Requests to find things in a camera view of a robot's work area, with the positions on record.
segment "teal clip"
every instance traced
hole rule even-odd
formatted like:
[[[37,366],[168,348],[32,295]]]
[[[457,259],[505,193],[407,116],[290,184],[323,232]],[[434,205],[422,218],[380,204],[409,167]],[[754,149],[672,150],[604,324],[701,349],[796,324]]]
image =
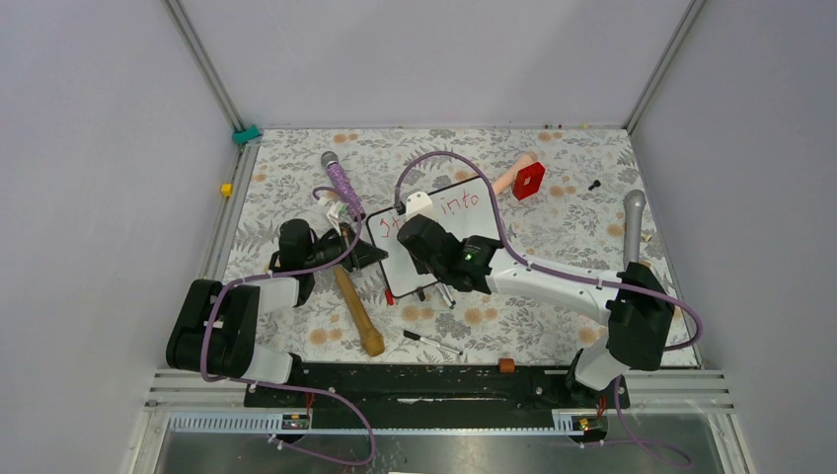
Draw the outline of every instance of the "teal clip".
[[[243,145],[261,135],[262,133],[259,131],[259,128],[255,125],[251,125],[250,128],[244,131],[237,131],[233,133],[233,141],[236,145]]]

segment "red handwriting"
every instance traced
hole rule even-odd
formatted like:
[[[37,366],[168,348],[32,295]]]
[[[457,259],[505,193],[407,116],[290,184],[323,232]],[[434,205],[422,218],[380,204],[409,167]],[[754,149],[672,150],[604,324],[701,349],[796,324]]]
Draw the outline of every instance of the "red handwriting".
[[[480,201],[479,196],[474,196],[469,194],[467,191],[462,192],[462,197],[457,197],[451,200],[445,200],[445,197],[439,197],[439,207],[442,209],[442,213],[444,215],[456,215],[457,211],[462,211],[463,209],[470,209],[477,205],[477,202]],[[395,231],[398,232],[401,229],[401,226],[404,225],[404,219],[399,217],[391,217],[390,220],[387,220],[388,217],[381,217],[381,220],[378,222],[378,227],[381,229],[381,238],[386,239],[389,238],[390,232],[395,228]]]

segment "white wall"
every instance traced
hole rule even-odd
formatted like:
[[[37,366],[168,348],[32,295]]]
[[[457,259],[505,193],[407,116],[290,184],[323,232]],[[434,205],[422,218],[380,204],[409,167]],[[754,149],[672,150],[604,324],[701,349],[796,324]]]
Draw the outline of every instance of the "white wall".
[[[709,2],[635,134],[758,472],[833,472],[837,3]]]
[[[158,1],[0,7],[0,471],[113,473],[230,129]]]
[[[184,0],[262,127],[621,125],[688,0]]]

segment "wooden rolling pin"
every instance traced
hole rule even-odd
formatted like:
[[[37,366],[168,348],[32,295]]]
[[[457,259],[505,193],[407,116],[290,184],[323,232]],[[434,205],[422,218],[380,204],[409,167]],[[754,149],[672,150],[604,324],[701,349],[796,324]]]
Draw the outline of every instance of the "wooden rolling pin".
[[[523,153],[520,158],[517,159],[517,163],[511,165],[511,168],[503,173],[502,176],[497,178],[495,183],[492,185],[492,189],[495,190],[495,195],[499,195],[503,192],[503,190],[514,184],[518,171],[526,168],[536,161],[538,161],[538,155],[534,151],[527,151],[526,153]]]
[[[360,344],[370,356],[380,356],[384,352],[384,338],[381,333],[372,325],[369,320],[369,315],[366,314],[366,308],[357,296],[357,291],[354,290],[354,284],[348,278],[348,274],[343,267],[335,265],[335,278],[338,280],[338,287],[341,289],[342,297],[345,299],[345,304],[348,306],[348,312],[351,313],[351,319],[354,320],[354,325],[357,326],[357,333],[360,335]]]

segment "leaf pattern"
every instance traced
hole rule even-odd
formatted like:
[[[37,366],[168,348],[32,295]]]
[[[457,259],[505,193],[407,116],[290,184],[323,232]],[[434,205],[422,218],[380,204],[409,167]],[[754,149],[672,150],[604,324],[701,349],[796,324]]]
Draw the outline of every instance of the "leaf pattern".
[[[450,150],[474,161],[497,178],[517,158],[537,153],[547,174],[540,191],[518,201],[510,191],[498,196],[503,227],[512,245],[540,258],[592,269],[622,265],[622,198],[642,189],[634,151],[623,130],[521,129],[295,129],[265,130],[242,209],[225,280],[266,271],[277,250],[279,226],[292,218],[308,220],[322,234],[325,210],[311,198],[316,186],[331,183],[320,155],[335,151],[367,213],[392,205],[393,186],[410,160],[433,150]],[[418,165],[405,179],[410,190],[450,186],[472,171],[449,157]],[[601,186],[587,187],[594,180]],[[646,208],[643,231],[651,238],[640,254],[660,282],[674,294],[664,246]],[[314,292],[300,308],[262,314],[257,341],[308,360],[422,363],[569,364],[575,353],[603,334],[584,316],[564,308],[507,295],[456,293],[447,308],[434,289],[428,301],[414,296],[388,306],[379,266],[353,274],[352,281],[369,317],[384,336],[386,351],[372,358],[363,350],[331,271],[315,275]],[[465,351],[458,357],[403,337],[409,329]],[[669,344],[688,338],[682,317],[675,318]],[[666,353],[665,365],[695,365],[690,350]]]

